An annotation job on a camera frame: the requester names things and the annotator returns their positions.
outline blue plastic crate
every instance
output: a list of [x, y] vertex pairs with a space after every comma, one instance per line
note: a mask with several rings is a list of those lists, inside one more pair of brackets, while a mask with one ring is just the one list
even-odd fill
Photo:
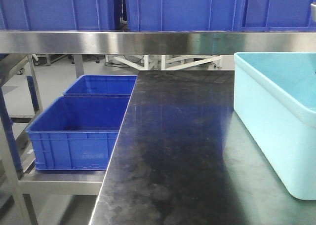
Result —
[[247, 0], [244, 31], [315, 31], [311, 3], [315, 0]]
[[0, 29], [115, 30], [122, 0], [0, 0]]
[[291, 195], [316, 200], [316, 54], [236, 53], [235, 63], [236, 113]]
[[237, 31], [245, 0], [126, 0], [132, 31]]
[[26, 129], [36, 169], [106, 169], [128, 100], [58, 98]]
[[136, 75], [82, 75], [65, 96], [130, 96]]

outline white floor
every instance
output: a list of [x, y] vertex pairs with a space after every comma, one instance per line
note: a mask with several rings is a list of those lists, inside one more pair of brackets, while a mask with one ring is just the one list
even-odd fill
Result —
[[[133, 68], [118, 68], [104, 66], [104, 60], [97, 64], [85, 59], [85, 74], [98, 75], [136, 75], [138, 70]], [[188, 70], [204, 70], [205, 67], [189, 68]], [[226, 56], [223, 60], [223, 70], [233, 70], [232, 56]], [[2, 87], [9, 115], [34, 115], [32, 102], [27, 86], [26, 75], [31, 75], [28, 64], [23, 75], [15, 75]], [[36, 67], [36, 75], [39, 83], [40, 97], [44, 108], [48, 107], [54, 99], [62, 95], [62, 92], [72, 84], [75, 79], [75, 66], [64, 58], [52, 66]], [[26, 124], [15, 123], [13, 131], [15, 137], [24, 129]], [[39, 225], [86, 225], [95, 202], [95, 196], [67, 197], [60, 195], [32, 195], [34, 207], [39, 219]], [[53, 210], [59, 212], [60, 218], [52, 218]], [[14, 206], [8, 203], [6, 208], [0, 210], [0, 225], [21, 225], [21, 219]]]

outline stainless steel shelf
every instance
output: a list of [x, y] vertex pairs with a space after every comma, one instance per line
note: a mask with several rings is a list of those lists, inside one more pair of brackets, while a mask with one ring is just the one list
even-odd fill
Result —
[[314, 52], [316, 33], [0, 31], [0, 53], [232, 55]]
[[23, 193], [98, 195], [105, 171], [38, 172], [35, 169], [19, 180]]

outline black table surface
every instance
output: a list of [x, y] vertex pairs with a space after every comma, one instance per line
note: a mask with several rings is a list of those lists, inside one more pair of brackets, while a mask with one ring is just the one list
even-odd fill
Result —
[[90, 224], [315, 225], [233, 104], [233, 71], [140, 72]]

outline stainless steel frame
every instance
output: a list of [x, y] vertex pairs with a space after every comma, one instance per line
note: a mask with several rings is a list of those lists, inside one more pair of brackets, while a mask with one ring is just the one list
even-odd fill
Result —
[[[0, 53], [77, 54], [76, 73], [83, 74], [81, 54], [130, 55], [231, 55], [235, 52], [314, 52], [316, 33], [125, 33], [125, 32], [24, 32], [0, 31]], [[0, 83], [12, 76], [9, 66], [0, 69]], [[35, 72], [36, 92], [39, 96]], [[26, 225], [37, 220], [30, 193], [97, 195], [104, 172], [41, 173], [27, 168], [16, 174], [5, 132], [0, 122], [0, 153], [13, 189], [13, 197]], [[32, 165], [34, 158], [26, 163]]]
[[313, 52], [316, 33], [126, 33], [0, 31], [0, 53], [232, 55]]

